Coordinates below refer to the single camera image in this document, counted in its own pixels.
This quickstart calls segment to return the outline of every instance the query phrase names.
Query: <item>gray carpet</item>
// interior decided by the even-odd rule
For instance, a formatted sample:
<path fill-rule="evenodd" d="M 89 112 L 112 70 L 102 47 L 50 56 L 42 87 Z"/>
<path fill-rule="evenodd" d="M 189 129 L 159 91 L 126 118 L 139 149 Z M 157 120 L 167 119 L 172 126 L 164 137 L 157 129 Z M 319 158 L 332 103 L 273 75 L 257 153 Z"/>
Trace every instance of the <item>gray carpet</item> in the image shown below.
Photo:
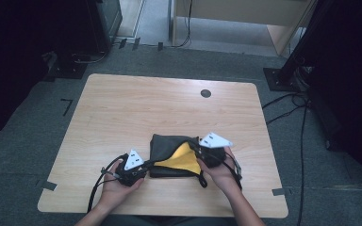
<path fill-rule="evenodd" d="M 88 75 L 128 74 L 255 83 L 265 104 L 285 93 L 270 92 L 263 67 L 281 68 L 280 57 L 247 56 L 140 46 L 113 47 L 101 62 L 88 66 L 81 80 L 40 82 L 0 132 L 0 225 L 73 225 L 82 214 L 41 213 L 42 188 L 70 123 Z M 66 115 L 68 102 L 74 100 Z M 290 98 L 264 110 L 270 120 L 292 109 Z M 304 110 L 269 125 L 271 144 L 287 192 L 289 215 L 265 218 L 268 225 L 296 225 L 299 216 L 300 131 Z M 304 127 L 304 209 L 302 225 L 362 225 L 362 167 L 346 153 L 325 149 L 315 113 L 307 110 Z M 128 217 L 111 216 L 104 225 Z"/>

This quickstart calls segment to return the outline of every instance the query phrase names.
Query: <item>wire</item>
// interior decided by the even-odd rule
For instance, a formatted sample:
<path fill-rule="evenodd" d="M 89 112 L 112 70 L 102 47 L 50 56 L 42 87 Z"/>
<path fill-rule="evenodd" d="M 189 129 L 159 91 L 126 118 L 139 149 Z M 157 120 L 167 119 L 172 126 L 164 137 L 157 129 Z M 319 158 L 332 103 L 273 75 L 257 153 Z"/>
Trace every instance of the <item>wire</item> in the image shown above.
<path fill-rule="evenodd" d="M 277 102 L 281 101 L 282 99 L 284 99 L 284 98 L 286 98 L 286 97 L 288 97 L 288 96 L 293 96 L 293 95 L 295 95 L 295 94 L 297 94 L 297 93 L 300 93 L 300 92 L 289 93 L 289 94 L 287 94 L 287 95 L 278 97 L 278 98 L 276 98 L 275 100 L 266 103 L 266 104 L 263 105 L 261 108 L 264 109 L 264 108 L 268 107 L 269 105 L 272 105 L 272 104 L 274 104 L 274 103 L 277 103 Z"/>
<path fill-rule="evenodd" d="M 116 46 L 117 44 L 120 44 L 120 42 L 113 42 L 112 46 Z M 125 43 L 126 45 L 134 45 L 134 43 L 129 43 L 129 42 L 126 42 Z M 153 45 L 153 44 L 139 44 L 141 46 L 149 46 L 149 47 L 157 47 L 157 45 Z"/>
<path fill-rule="evenodd" d="M 292 53 L 291 57 L 293 58 L 293 60 L 295 61 L 295 63 L 296 63 L 297 65 L 299 65 L 299 66 L 304 65 L 304 63 L 305 63 L 305 58 L 304 58 L 303 56 L 301 56 L 301 59 L 302 59 L 301 62 L 299 62 L 299 61 L 295 58 L 295 55 L 294 55 L 293 53 Z"/>
<path fill-rule="evenodd" d="M 75 60 L 74 63 L 79 63 L 79 64 L 97 63 L 97 62 L 101 61 L 103 58 L 105 58 L 106 55 L 107 55 L 107 52 L 104 52 L 104 54 L 100 58 L 98 58 L 96 60 L 91 60 L 91 61 Z M 72 54 L 72 57 L 74 57 L 74 56 L 87 56 L 87 57 L 89 57 L 89 55 Z"/>
<path fill-rule="evenodd" d="M 283 115 L 280 115 L 280 116 L 278 116 L 278 117 L 276 117 L 276 118 L 274 118 L 274 119 L 272 119 L 272 120 L 270 120 L 270 121 L 268 121 L 266 123 L 270 124 L 273 121 L 276 121 L 276 120 L 278 120 L 280 118 L 283 118 L 285 116 L 290 115 L 296 109 L 304 107 L 304 118 L 303 118 L 303 121 L 302 121 L 301 137 L 300 137 L 300 139 L 301 139 L 301 147 L 300 147 L 300 149 L 301 149 L 300 150 L 300 154 L 301 154 L 301 200 L 300 200 L 300 204 L 299 204 L 299 217 L 298 217 L 298 222 L 297 222 L 297 226 L 300 226 L 301 223 L 302 223 L 302 213 L 303 213 L 303 210 L 304 210 L 304 125 L 305 125 L 307 109 L 309 108 L 310 100 L 306 100 L 304 98 L 304 96 L 300 95 L 300 92 L 297 92 L 297 93 L 287 94 L 287 95 L 281 96 L 279 98 L 276 98 L 275 100 L 269 102 L 268 104 L 263 105 L 262 108 L 265 108 L 268 105 L 276 103 L 276 102 L 278 102 L 278 101 L 280 101 L 280 100 L 282 100 L 285 97 L 290 96 L 290 95 L 292 95 L 292 102 L 296 107 L 294 109 L 292 109 L 291 111 L 289 111 L 287 113 L 284 113 Z M 296 97 L 299 97 L 302 100 L 304 100 L 304 104 L 303 105 L 297 104 L 296 100 L 295 100 Z"/>
<path fill-rule="evenodd" d="M 184 45 L 186 45 L 188 43 L 188 41 L 190 41 L 190 14 L 192 13 L 192 2 L 193 0 L 190 0 L 190 4 L 189 4 L 189 15 L 188 15 L 188 34 L 187 37 L 185 38 L 184 42 L 180 45 L 175 45 L 172 46 L 173 48 L 179 48 L 179 47 L 183 47 Z"/>
<path fill-rule="evenodd" d="M 124 157 L 126 156 L 126 154 L 123 154 L 123 155 L 120 155 L 118 156 L 117 158 L 115 158 L 113 161 L 111 161 L 107 167 L 105 168 L 106 171 L 108 171 L 110 169 L 111 166 L 113 166 L 113 164 L 119 160 L 119 159 L 124 159 Z M 101 175 L 99 176 L 98 180 L 96 181 L 95 183 L 95 186 L 93 187 L 92 189 L 92 192 L 90 193 L 90 201 L 88 203 L 88 210 L 87 210 L 87 213 L 89 213 L 89 211 L 92 209 L 92 204 L 93 204 L 93 198 L 95 197 L 95 193 L 96 193 L 96 190 L 98 189 L 98 186 L 102 183 L 100 183 L 100 181 L 102 180 L 102 178 L 104 177 L 104 173 L 101 173 Z"/>
<path fill-rule="evenodd" d="M 293 108 L 291 111 L 286 112 L 286 113 L 284 113 L 284 114 L 282 114 L 282 115 L 280 115 L 280 116 L 277 116 L 277 117 L 275 117 L 274 119 L 272 119 L 272 120 L 270 120 L 270 121 L 266 121 L 266 124 L 269 125 L 270 123 L 272 123 L 272 122 L 274 122 L 274 121 L 276 121 L 276 120 L 279 120 L 279 119 L 281 119 L 281 118 L 284 118 L 284 117 L 286 117 L 286 116 L 289 116 L 290 114 L 292 114 L 292 112 L 294 112 L 296 109 L 299 109 L 299 108 L 301 108 L 301 107 L 303 107 L 303 106 L 296 106 L 296 107 Z"/>
<path fill-rule="evenodd" d="M 98 184 L 98 186 L 99 186 L 99 185 L 101 185 L 101 184 L 103 184 L 103 183 L 106 183 L 106 182 L 112 182 L 112 181 L 117 181 L 117 178 L 115 178 L 115 179 L 113 179 L 113 180 L 103 181 L 103 182 L 99 183 L 99 184 Z"/>
<path fill-rule="evenodd" d="M 240 183 L 240 179 L 241 179 L 241 178 L 239 178 L 239 177 L 237 176 L 237 174 L 235 173 L 235 170 L 234 170 L 234 169 L 232 169 L 227 163 L 225 163 L 224 160 L 221 160 L 221 159 L 218 158 L 216 155 L 211 154 L 211 153 L 205 153 L 205 154 L 209 155 L 210 157 L 216 159 L 217 161 L 219 161 L 219 162 L 221 162 L 223 165 L 225 165 L 225 166 L 230 170 L 230 172 L 231 172 L 232 176 L 234 177 L 234 180 L 235 180 L 235 182 L 237 183 L 239 189 L 242 190 L 242 184 Z M 230 154 L 229 154 L 229 156 L 231 157 L 231 159 L 234 161 L 234 164 L 236 165 L 236 164 L 237 164 L 237 163 L 236 163 L 237 160 L 235 160 Z"/>
<path fill-rule="evenodd" d="M 301 74 L 301 70 L 303 70 L 303 67 L 297 67 L 295 70 L 295 77 L 298 79 L 298 81 L 306 88 L 310 88 L 310 86 L 305 82 L 305 78 Z"/>
<path fill-rule="evenodd" d="M 302 129 L 301 129 L 301 200 L 299 204 L 299 218 L 297 225 L 300 226 L 302 223 L 302 212 L 304 210 L 304 124 L 306 118 L 308 106 L 304 108 L 304 119 L 302 122 Z"/>

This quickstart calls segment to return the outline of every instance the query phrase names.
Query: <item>pouch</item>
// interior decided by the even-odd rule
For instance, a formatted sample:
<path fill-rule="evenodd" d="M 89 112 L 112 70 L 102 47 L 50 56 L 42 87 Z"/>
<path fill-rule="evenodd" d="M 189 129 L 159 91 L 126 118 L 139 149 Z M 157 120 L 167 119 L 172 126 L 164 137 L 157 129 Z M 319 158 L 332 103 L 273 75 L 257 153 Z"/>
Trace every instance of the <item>pouch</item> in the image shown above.
<path fill-rule="evenodd" d="M 195 151 L 190 147 L 198 146 L 198 139 L 198 137 L 154 134 L 149 159 L 154 165 L 149 169 L 150 176 L 153 178 L 195 176 L 202 187 L 207 187 L 207 181 L 196 162 Z"/>

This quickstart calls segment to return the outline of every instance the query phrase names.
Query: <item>yellow lining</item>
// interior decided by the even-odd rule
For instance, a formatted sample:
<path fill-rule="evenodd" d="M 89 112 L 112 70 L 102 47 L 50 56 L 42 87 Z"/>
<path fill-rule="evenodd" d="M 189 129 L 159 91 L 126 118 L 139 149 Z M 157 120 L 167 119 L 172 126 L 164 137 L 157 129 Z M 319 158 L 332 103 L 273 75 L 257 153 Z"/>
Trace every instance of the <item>yellow lining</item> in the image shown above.
<path fill-rule="evenodd" d="M 184 142 L 169 159 L 156 162 L 155 166 L 189 170 L 196 174 L 201 172 L 201 168 L 196 162 L 195 151 L 189 147 L 187 142 Z"/>

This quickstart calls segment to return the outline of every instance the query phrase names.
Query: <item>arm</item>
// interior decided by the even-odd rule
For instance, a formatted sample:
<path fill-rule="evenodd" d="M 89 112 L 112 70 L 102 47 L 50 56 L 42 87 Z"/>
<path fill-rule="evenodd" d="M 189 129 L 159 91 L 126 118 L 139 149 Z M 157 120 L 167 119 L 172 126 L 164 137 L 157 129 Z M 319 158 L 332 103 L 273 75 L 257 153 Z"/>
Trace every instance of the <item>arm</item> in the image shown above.
<path fill-rule="evenodd" d="M 229 147 L 224 147 L 224 149 L 235 158 Z M 231 168 L 234 167 L 234 161 L 228 155 L 225 162 Z M 209 169 L 200 159 L 198 159 L 198 163 L 201 166 L 201 169 L 211 176 L 216 186 L 229 200 L 239 226 L 264 225 L 254 208 L 243 196 L 242 191 L 240 191 L 234 177 L 226 166 L 220 165 L 216 168 Z"/>
<path fill-rule="evenodd" d="M 113 164 L 113 167 L 110 169 L 111 172 L 114 172 L 119 166 L 120 162 L 117 161 Z M 114 178 L 111 175 L 106 174 L 104 181 L 110 181 Z M 118 181 L 105 182 L 102 189 L 102 195 L 99 202 L 90 210 L 90 212 L 84 216 L 76 226 L 92 226 L 100 225 L 102 221 L 121 203 L 125 201 L 129 194 L 137 190 L 142 184 L 143 178 L 139 179 L 132 186 L 123 186 Z"/>

